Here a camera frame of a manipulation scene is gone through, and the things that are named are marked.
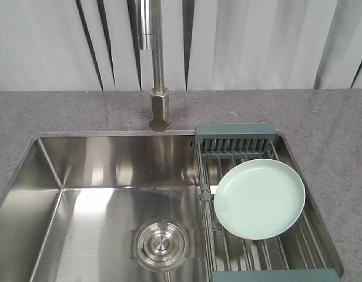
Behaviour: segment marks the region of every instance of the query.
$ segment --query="plate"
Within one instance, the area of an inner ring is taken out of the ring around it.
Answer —
[[[219,182],[214,209],[220,223],[236,236],[261,240],[293,225],[305,204],[305,187],[290,166],[277,160],[249,160]]]

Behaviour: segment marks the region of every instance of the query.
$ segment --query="dish rack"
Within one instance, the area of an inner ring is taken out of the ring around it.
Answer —
[[[281,132],[264,124],[197,126],[195,148],[208,281],[338,281],[337,275],[343,275],[341,261]],[[247,240],[219,223],[214,191],[230,169],[260,158],[284,162],[297,171],[306,187],[306,204],[286,232]]]

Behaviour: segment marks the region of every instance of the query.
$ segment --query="chrome faucet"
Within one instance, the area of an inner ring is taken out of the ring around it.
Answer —
[[[153,89],[150,91],[150,127],[162,132],[170,125],[169,91],[164,87],[162,9],[160,0],[139,0],[137,6],[139,48],[152,50]]]

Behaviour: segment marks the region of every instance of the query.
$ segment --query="sink drain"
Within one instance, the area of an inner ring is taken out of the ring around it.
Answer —
[[[140,232],[136,253],[139,262],[150,270],[169,271],[184,262],[188,245],[186,233],[178,226],[158,222]]]

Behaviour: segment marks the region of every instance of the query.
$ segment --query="speckled countertop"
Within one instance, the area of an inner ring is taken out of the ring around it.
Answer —
[[[172,130],[269,122],[283,131],[343,262],[362,282],[362,90],[170,94]],[[0,198],[31,136],[149,130],[146,92],[0,92]]]

